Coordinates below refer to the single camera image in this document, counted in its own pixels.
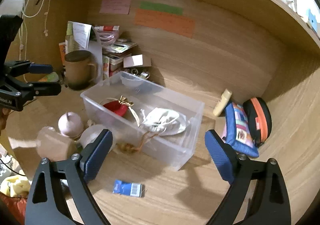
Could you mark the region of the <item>left hand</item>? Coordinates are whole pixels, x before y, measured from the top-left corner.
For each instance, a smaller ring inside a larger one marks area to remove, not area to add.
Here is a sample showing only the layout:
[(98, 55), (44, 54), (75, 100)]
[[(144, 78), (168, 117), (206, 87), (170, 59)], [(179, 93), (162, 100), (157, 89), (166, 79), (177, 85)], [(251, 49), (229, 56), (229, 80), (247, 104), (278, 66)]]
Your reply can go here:
[(7, 108), (0, 108), (0, 133), (5, 129), (7, 125), (7, 119), (11, 110)]

